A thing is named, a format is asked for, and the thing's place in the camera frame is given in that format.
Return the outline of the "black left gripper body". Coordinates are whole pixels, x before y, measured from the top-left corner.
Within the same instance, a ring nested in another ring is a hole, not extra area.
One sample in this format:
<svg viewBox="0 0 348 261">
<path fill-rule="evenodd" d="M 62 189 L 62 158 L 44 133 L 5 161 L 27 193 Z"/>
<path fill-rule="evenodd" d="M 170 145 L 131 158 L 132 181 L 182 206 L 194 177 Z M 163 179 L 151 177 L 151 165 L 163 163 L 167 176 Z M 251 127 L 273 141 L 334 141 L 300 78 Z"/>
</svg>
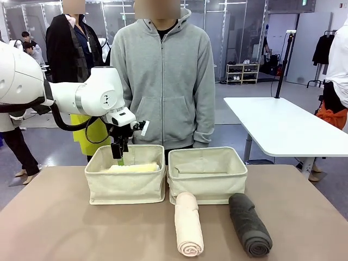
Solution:
<svg viewBox="0 0 348 261">
<path fill-rule="evenodd" d="M 125 140 L 126 143 L 133 136 L 134 131 L 130 126 L 111 126 L 109 130 L 109 135 L 113 139 L 113 143 L 119 143 L 122 140 Z"/>
</svg>

